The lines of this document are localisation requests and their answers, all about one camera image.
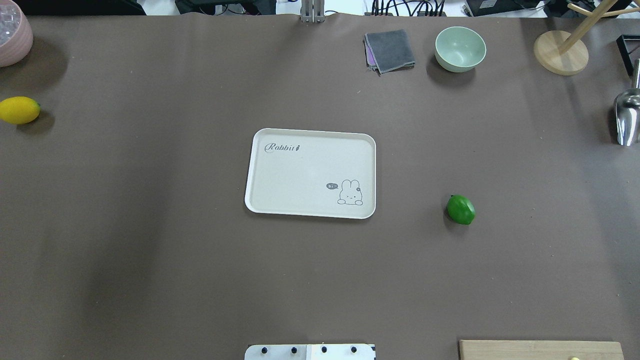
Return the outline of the yellow lemon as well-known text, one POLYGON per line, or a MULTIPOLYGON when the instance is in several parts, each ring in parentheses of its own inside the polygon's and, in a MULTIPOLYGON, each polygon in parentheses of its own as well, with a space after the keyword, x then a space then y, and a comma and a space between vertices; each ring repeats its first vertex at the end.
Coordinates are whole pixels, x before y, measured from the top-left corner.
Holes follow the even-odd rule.
POLYGON ((38 118, 41 105, 27 96, 12 96, 0 103, 1 120, 12 125, 25 125, 38 118))

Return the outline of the cream rabbit tray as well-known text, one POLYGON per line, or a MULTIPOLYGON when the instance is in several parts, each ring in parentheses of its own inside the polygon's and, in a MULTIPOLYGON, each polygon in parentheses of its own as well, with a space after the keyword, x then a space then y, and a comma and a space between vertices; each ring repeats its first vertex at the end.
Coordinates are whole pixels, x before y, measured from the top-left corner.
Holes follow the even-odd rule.
POLYGON ((367 219, 377 208, 376 159, 365 133, 261 129, 244 203, 256 214, 367 219))

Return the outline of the green lime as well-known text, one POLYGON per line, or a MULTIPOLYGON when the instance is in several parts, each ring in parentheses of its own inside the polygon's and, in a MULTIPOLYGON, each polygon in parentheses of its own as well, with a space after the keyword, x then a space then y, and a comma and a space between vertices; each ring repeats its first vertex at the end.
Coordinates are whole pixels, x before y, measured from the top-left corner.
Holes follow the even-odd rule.
POLYGON ((470 225, 476 217, 473 203, 462 194, 451 194, 446 203, 446 213, 455 223, 466 226, 470 225))

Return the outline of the grey folded cloth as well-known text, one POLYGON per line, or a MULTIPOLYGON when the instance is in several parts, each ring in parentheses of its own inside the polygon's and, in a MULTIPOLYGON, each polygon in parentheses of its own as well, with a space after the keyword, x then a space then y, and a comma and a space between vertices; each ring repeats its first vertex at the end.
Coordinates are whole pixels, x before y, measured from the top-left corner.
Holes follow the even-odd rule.
POLYGON ((366 66, 380 75, 398 69, 412 68, 416 64, 406 30, 366 33, 366 66))

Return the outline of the green bowl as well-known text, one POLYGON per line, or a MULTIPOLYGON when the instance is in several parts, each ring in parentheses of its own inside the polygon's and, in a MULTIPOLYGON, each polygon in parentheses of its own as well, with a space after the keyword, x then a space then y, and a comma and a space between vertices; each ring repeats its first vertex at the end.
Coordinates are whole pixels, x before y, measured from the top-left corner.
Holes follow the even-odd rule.
POLYGON ((475 30, 452 26, 439 32, 435 39, 435 58, 446 71, 464 73, 482 63, 487 45, 475 30))

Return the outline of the wooden cutting board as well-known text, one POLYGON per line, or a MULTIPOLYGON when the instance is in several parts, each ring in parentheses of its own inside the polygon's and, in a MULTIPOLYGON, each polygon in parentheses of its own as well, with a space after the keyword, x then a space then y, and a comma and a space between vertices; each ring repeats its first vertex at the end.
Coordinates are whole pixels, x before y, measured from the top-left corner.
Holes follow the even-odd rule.
POLYGON ((462 360, 623 360, 621 344, 614 341, 459 341, 462 360))

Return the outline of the wooden mug tree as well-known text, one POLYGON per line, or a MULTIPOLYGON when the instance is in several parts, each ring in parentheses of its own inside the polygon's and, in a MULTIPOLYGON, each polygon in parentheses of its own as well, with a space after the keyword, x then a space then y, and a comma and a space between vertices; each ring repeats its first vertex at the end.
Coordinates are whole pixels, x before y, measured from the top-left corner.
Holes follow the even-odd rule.
POLYGON ((609 18, 622 14, 640 11, 640 3, 634 0, 634 8, 611 11, 615 0, 602 0, 594 10, 585 10, 569 3, 567 7, 585 18, 582 23, 569 33, 564 30, 549 30, 540 34, 534 42, 535 59, 547 70, 556 75, 573 76, 585 69, 589 61, 589 52, 581 39, 601 18, 609 18))

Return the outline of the metal scoop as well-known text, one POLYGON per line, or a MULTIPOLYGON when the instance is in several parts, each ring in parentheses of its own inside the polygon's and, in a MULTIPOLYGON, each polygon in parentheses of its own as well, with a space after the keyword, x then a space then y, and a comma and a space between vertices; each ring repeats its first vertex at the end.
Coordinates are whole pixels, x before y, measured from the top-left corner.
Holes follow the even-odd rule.
POLYGON ((631 146, 638 141, 640 118, 640 60, 634 61, 631 88, 621 92, 614 100, 617 141, 631 146))

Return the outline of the pink ribbed bowl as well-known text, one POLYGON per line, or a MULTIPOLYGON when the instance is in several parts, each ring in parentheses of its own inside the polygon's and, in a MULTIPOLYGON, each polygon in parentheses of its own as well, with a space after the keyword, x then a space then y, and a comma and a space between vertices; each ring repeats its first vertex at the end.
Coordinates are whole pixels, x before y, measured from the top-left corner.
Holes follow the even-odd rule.
POLYGON ((0 10, 0 66, 6 68, 27 56, 34 34, 23 10, 13 0, 2 0, 0 10))

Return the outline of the aluminium frame post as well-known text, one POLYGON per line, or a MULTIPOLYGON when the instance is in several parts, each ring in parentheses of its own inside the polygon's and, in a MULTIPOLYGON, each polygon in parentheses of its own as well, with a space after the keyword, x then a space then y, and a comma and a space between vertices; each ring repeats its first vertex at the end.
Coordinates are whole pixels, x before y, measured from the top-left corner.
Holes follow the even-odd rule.
POLYGON ((325 1, 324 0, 301 0, 301 22, 324 23, 325 22, 325 1))

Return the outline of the white pole base plate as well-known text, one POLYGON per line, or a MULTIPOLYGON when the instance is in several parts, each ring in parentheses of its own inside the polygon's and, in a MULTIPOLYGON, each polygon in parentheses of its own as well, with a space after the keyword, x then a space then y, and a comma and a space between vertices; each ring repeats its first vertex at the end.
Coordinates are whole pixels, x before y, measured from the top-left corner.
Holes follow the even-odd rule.
POLYGON ((307 343, 254 344, 247 347, 245 360, 375 360, 374 344, 307 343))

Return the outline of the mirror tray black frame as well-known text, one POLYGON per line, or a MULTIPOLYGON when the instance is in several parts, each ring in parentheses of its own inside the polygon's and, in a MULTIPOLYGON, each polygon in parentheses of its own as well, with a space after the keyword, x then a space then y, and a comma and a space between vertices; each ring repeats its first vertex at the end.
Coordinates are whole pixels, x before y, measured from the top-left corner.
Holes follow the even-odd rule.
POLYGON ((622 34, 617 37, 615 43, 627 75, 631 77, 634 73, 635 61, 639 59, 640 35, 622 34))

